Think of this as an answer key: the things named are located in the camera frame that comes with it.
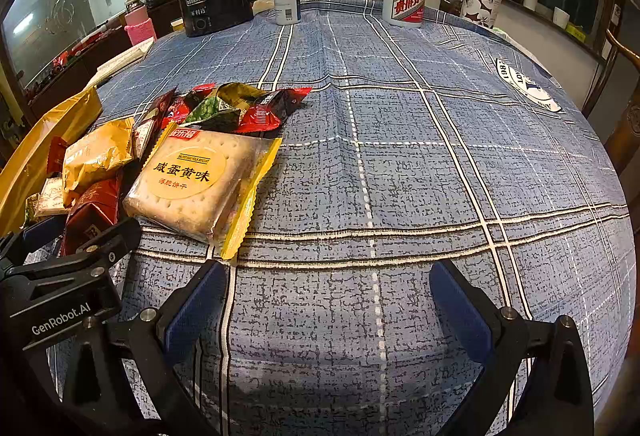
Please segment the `dark red snack packet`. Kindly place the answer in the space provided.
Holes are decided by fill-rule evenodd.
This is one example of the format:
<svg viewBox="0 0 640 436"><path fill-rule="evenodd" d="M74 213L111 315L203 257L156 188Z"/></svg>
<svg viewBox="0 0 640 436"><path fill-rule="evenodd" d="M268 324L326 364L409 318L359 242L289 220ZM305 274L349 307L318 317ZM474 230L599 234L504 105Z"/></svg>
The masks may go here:
<svg viewBox="0 0 640 436"><path fill-rule="evenodd" d="M67 216L61 243L62 256L75 254L81 245L119 221L122 172L95 182L77 200Z"/></svg>

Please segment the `golden pastry packet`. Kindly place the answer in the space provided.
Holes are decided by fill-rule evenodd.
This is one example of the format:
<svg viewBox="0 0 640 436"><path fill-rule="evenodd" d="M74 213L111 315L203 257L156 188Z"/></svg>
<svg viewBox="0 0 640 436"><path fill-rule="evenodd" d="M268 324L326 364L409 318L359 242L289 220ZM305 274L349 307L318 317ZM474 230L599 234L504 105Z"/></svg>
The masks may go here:
<svg viewBox="0 0 640 436"><path fill-rule="evenodd" d="M113 177L134 159L134 118L107 122L71 144L62 169L63 204L71 206L96 182Z"/></svg>

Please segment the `salted egg biscuit packet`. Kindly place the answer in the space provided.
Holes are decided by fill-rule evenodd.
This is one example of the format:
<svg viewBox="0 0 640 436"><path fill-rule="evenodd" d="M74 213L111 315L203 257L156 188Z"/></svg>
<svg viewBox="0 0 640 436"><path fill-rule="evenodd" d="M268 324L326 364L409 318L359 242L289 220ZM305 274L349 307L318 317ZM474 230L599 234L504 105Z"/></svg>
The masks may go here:
<svg viewBox="0 0 640 436"><path fill-rule="evenodd" d="M124 197L143 217L233 260L252 220L260 183L282 140L169 124Z"/></svg>

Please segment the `green leafy snack packet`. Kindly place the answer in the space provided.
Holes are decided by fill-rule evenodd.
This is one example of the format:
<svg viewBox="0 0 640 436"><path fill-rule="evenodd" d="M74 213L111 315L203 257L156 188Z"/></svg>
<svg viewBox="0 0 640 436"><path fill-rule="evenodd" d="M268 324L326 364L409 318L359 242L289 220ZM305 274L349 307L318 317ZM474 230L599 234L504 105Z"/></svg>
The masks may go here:
<svg viewBox="0 0 640 436"><path fill-rule="evenodd" d="M249 84L222 84L190 112L181 126L233 133L240 126L245 112L267 94L266 90Z"/></svg>

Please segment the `red candy packet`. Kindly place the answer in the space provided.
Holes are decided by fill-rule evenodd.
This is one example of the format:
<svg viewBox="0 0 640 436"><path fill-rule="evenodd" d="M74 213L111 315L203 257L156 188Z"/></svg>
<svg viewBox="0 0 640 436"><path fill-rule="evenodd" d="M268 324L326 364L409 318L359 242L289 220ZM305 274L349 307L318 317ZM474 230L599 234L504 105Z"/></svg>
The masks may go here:
<svg viewBox="0 0 640 436"><path fill-rule="evenodd" d="M244 112L235 133L256 134L278 130L310 92L310 87L282 88L260 97Z"/></svg>

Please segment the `dark red chocolate packet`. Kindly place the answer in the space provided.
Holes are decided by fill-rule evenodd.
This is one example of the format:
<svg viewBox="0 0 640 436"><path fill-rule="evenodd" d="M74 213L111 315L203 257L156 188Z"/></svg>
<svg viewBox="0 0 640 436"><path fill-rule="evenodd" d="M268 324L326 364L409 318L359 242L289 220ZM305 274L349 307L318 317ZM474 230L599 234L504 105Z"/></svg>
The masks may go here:
<svg viewBox="0 0 640 436"><path fill-rule="evenodd" d="M134 155L139 161L143 161L152 139L160 130L168 108L174 100L175 91L176 89L172 88L156 97L146 109L141 122L134 129Z"/></svg>

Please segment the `gold cardboard tray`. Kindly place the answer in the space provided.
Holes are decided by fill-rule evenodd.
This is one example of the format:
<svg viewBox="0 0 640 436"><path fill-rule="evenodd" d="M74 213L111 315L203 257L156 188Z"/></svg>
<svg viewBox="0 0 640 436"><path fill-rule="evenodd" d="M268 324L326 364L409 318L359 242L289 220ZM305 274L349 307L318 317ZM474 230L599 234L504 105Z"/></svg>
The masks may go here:
<svg viewBox="0 0 640 436"><path fill-rule="evenodd" d="M101 112L100 98L92 86L46 112L29 131L1 172L2 236L22 226L26 199L42 188L52 139L61 137L72 144L88 130Z"/></svg>

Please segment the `white notebook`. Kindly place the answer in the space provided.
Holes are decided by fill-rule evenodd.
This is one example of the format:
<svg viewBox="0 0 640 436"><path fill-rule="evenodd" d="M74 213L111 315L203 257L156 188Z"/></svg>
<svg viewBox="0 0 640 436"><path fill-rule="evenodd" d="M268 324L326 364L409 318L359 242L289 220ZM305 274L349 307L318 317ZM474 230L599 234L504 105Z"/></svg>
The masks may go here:
<svg viewBox="0 0 640 436"><path fill-rule="evenodd" d="M126 66L143 59L155 42L156 39L154 37L142 40L142 42L137 45L128 48L121 54L111 58L111 60L104 62L96 69L96 74L90 78L86 88L99 87L114 74L121 71L123 68L126 68Z"/></svg>

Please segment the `pink water bottle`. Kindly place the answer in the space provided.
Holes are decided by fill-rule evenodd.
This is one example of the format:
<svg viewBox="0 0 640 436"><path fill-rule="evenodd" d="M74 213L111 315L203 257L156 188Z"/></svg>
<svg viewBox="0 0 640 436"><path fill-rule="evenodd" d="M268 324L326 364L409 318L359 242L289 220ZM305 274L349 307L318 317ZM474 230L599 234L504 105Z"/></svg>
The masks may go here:
<svg viewBox="0 0 640 436"><path fill-rule="evenodd" d="M137 6L125 14L125 31L129 36L132 46L136 46L152 38L157 39L152 19L144 5Z"/></svg>

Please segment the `blue plaid tablecloth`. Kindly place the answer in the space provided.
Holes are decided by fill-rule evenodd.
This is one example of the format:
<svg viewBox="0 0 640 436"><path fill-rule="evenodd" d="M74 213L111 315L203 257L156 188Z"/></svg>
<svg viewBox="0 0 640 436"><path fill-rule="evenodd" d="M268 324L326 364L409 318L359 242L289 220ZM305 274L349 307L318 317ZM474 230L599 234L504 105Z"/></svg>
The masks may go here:
<svg viewBox="0 0 640 436"><path fill-rule="evenodd" d="M428 274L452 260L497 305L577 324L602 411L636 299L626 199L570 96L495 34L436 10L322 0L159 40L101 87L102 120L167 89L304 86L236 263L178 375L226 435L433 435L478 367Z"/></svg>

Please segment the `wooden chair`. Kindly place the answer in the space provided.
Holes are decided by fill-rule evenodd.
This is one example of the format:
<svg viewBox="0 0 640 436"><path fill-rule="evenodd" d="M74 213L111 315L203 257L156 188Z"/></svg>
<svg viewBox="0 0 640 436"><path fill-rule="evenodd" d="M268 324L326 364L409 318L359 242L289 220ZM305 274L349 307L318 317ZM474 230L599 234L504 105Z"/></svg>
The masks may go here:
<svg viewBox="0 0 640 436"><path fill-rule="evenodd" d="M590 92L585 104L582 106L582 115L585 118L588 118L602 96L605 85L613 72L618 55L622 55L627 59L636 71L640 70L638 54L624 46L610 29L605 30L605 38L608 44L611 45L611 48L608 56L605 58L604 68L597 78L594 89ZM617 121L613 133L608 136L608 139L605 141L604 148L617 175L623 173L639 150L639 84L636 84L623 113L620 115L620 119Z"/></svg>

